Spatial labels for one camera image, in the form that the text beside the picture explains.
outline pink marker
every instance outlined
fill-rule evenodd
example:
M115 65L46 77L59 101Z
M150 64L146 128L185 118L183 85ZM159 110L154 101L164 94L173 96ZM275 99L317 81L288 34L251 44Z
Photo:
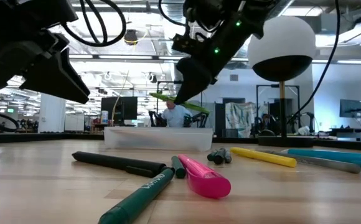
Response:
M189 187L195 193L208 198L222 198L230 193L232 186L228 179L186 155L178 158L186 169Z

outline ceiling light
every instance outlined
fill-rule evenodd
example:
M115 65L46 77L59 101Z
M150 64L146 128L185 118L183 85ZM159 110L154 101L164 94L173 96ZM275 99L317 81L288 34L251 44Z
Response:
M158 59L160 60L180 60L183 57L178 57L178 56L160 56L158 57Z
M312 60L312 63L327 63L328 60Z
M102 59L142 59L142 60L151 60L152 56L131 56L131 55L99 55L99 58Z
M361 65L361 60L338 60L338 64Z
M80 55L70 55L68 57L69 58L78 58L78 59L80 59L80 58L93 58L92 55L82 55L82 54L80 54Z
M288 7L281 16L320 16L327 7L296 6Z
M248 62L248 58L232 58L231 62Z
M73 7L81 7L81 4L72 4ZM94 4L95 7L111 7L107 4Z

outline wooden table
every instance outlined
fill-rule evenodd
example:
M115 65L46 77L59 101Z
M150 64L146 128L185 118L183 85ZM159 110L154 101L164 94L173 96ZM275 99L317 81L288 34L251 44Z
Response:
M214 144L242 146L237 144ZM250 149L281 148L249 145ZM0 223L92 224L148 181L120 170L75 162L75 151L171 164L179 151L105 149L103 141L0 144ZM207 152L185 152L208 163ZM174 179L135 223L356 223L361 224L361 174L299 164L288 168L233 155L214 166L232 183L211 200Z

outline dark green marker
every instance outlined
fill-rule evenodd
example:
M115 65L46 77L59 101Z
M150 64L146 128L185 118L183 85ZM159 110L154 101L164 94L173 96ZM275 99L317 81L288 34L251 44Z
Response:
M224 148L219 149L219 151L216 153L216 155L213 159L213 162L216 165L223 164L223 162L225 161L225 153L226 153L226 149L224 149Z
M174 169L164 169L146 184L104 213L99 224L129 224L143 212L174 177Z
M214 150L214 151L212 151L210 154L208 154L207 155L207 159L208 159L208 161L213 161L213 159L215 158L215 155L217 154L217 152L218 152L218 149L216 149L216 150Z
M175 169L175 176L178 179L183 179L186 176L185 167L183 167L181 161L177 156L173 156L172 160L172 167Z

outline person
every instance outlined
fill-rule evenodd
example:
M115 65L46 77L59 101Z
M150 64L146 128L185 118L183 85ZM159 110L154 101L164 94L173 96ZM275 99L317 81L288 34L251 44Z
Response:
M167 120L167 125L172 128L182 128L184 126L185 115L193 116L190 111L182 105L175 105L167 101L167 109L164 110L161 117Z

